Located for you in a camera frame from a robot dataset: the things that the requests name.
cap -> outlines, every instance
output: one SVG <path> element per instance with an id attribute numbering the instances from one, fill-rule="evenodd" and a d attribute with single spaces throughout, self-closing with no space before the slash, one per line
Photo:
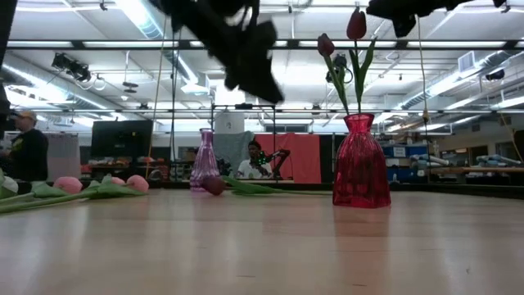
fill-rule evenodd
<path id="1" fill-rule="evenodd" d="M 35 122 L 38 120 L 34 111 L 21 111 L 20 113 L 18 113 L 18 116 L 33 119 L 33 121 Z"/>

black shirt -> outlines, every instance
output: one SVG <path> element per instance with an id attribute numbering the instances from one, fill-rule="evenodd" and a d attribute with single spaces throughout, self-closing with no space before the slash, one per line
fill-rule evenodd
<path id="1" fill-rule="evenodd" d="M 12 140 L 13 177 L 25 181 L 47 180 L 47 137 L 32 129 Z"/>

white shirt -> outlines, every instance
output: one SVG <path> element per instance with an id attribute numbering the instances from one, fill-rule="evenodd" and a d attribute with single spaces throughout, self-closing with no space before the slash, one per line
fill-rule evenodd
<path id="1" fill-rule="evenodd" d="M 253 167 L 250 163 L 251 160 L 244 160 L 242 163 L 240 163 L 240 166 L 238 167 L 238 178 L 263 179 L 264 176 L 260 173 L 260 171 Z M 271 165 L 269 163 L 263 164 L 262 168 L 266 169 L 268 173 L 271 174 Z"/>

purple vase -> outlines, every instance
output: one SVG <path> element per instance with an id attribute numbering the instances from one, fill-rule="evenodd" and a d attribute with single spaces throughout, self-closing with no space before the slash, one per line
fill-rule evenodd
<path id="1" fill-rule="evenodd" d="M 213 151 L 213 130 L 200 129 L 202 142 L 196 155 L 195 165 L 191 171 L 189 184 L 193 192 L 205 192 L 202 181 L 208 176 L 220 176 L 216 167 L 215 152 Z"/>

tulip bud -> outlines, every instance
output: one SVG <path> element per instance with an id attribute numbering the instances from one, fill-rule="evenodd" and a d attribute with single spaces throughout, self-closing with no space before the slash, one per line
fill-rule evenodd
<path id="1" fill-rule="evenodd" d="M 318 53 L 322 56 L 330 56 L 335 52 L 335 44 L 326 33 L 321 34 L 317 40 Z"/>
<path id="2" fill-rule="evenodd" d="M 351 15 L 350 22 L 347 24 L 346 35 L 351 40 L 358 40 L 366 35 L 368 27 L 366 25 L 366 14 L 356 7 Z"/>

